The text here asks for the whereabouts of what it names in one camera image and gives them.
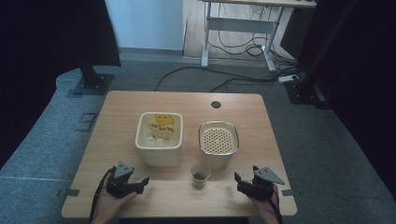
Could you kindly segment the white square container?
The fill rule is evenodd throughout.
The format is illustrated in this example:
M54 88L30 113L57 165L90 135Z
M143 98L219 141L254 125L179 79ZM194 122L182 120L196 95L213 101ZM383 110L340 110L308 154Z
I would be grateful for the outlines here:
M170 115L174 119L175 132L169 140L156 140L150 135L149 120L150 116L154 114ZM134 143L141 153L144 163L149 167L174 167L179 165L183 142L183 128L183 118L178 113L143 113L139 118Z

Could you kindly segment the small clear plastic cup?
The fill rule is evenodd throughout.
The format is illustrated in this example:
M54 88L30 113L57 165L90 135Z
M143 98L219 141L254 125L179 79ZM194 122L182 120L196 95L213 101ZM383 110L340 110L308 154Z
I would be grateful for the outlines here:
M211 169L205 162L196 162L191 167L191 183L196 188L202 188L211 175Z

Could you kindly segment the person's right hand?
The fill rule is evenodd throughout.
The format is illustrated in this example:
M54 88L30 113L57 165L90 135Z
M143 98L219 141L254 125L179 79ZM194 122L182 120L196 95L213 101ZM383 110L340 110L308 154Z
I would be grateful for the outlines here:
M277 197L278 189L276 185L274 185L274 191L271 201L274 205L279 206L279 199ZM279 224L276 211L268 201L260 201L252 197L248 198L253 202L254 206L258 210L264 224Z

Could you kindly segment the black curtain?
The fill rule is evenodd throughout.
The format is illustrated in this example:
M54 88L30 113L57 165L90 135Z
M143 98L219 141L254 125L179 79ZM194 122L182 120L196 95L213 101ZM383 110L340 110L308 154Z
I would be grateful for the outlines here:
M0 168L35 125L56 78L120 65L106 0L0 0Z
M359 51L330 108L396 200L396 0L361 0Z

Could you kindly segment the black angled metal stand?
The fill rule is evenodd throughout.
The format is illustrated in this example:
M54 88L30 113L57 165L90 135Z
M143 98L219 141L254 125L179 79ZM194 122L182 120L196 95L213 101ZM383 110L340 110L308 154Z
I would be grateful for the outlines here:
M315 0L314 8L292 13L281 46L297 49L304 79L285 85L290 101L323 107L358 58L361 0Z

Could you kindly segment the yellow printed packet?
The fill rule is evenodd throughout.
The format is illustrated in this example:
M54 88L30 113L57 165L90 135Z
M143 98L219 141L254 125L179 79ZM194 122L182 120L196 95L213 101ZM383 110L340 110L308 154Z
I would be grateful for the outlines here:
M174 135L174 124L175 121L170 115L154 114L150 116L148 129L154 139L165 141Z

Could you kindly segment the cream perforated strainer container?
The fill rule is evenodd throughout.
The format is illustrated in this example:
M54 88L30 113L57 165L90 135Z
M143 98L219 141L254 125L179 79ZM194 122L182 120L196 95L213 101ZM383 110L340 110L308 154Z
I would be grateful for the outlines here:
M199 158L212 171L225 169L239 149L239 138L234 125L227 121L208 121L199 127Z

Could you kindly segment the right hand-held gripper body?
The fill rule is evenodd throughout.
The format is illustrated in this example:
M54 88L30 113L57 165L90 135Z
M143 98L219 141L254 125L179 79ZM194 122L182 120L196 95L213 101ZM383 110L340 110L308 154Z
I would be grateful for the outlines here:
M274 192L274 184L284 185L285 182L269 167L253 167L253 179L247 185L246 195L257 200L271 199Z

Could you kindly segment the person's left hand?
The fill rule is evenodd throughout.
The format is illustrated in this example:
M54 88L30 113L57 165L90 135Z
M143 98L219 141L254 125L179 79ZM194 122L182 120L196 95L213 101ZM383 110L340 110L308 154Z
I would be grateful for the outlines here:
M119 210L130 202L137 194L132 192L125 197L118 199L109 194L105 189L101 189L95 204L93 218L90 224L108 224L119 212Z

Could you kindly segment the white metal desk frame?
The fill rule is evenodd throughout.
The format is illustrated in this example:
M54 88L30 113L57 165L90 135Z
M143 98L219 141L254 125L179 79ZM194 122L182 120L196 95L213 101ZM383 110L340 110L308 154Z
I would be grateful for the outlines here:
M225 31L237 33L254 33L267 34L268 40L262 47L262 54L265 59L268 70L271 73L276 71L270 48L276 36L280 19L282 17L285 7L292 8L315 8L317 3L314 0L201 0L207 3L205 14L205 39L202 50L201 66L208 67L208 38L210 31ZM237 4L237 5L255 5L278 7L277 16L273 21L254 21L243 19L229 19L222 17L211 16L211 5L213 3L219 4Z

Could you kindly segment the black stand with base plate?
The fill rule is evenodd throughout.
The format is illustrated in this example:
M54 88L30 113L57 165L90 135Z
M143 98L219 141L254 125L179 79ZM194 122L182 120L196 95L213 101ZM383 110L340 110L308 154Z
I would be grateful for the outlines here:
M97 74L92 65L84 59L78 61L78 68L82 74L77 86L72 90L74 94L105 95L113 79L110 74Z

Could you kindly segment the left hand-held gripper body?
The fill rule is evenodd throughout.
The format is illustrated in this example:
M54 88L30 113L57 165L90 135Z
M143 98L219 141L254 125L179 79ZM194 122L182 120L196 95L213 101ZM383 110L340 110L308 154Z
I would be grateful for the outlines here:
M134 172L134 168L127 165L123 161L120 161L117 166L111 169L110 178L106 184L106 191L121 199L132 192L139 192L139 186L137 184L129 184L129 178Z

